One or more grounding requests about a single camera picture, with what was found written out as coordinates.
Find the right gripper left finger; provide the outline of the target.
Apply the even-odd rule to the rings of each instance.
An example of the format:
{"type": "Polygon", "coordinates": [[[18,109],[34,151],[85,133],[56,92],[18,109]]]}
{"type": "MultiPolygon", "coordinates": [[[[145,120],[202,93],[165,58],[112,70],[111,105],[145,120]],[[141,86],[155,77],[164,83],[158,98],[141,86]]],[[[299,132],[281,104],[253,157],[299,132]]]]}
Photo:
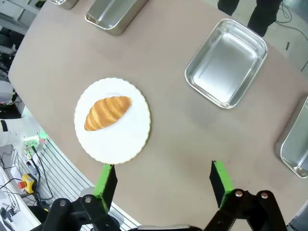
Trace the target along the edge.
{"type": "Polygon", "coordinates": [[[79,231],[92,225],[95,231],[119,231],[119,222],[109,210],[117,185],[114,165],[104,165],[94,190],[71,202],[55,200],[44,222],[46,231],[79,231]]]}

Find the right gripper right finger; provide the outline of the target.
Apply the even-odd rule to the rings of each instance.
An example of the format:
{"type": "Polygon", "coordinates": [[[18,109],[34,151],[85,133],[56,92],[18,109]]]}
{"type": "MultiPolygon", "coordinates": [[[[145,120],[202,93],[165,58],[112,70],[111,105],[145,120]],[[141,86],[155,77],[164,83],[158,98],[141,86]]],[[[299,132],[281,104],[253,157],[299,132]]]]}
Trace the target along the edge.
{"type": "Polygon", "coordinates": [[[206,231],[229,231],[238,219],[246,220],[253,231],[287,230],[274,194],[268,190],[253,195],[234,188],[221,161],[211,162],[209,179],[218,211],[205,227],[206,231]]]}

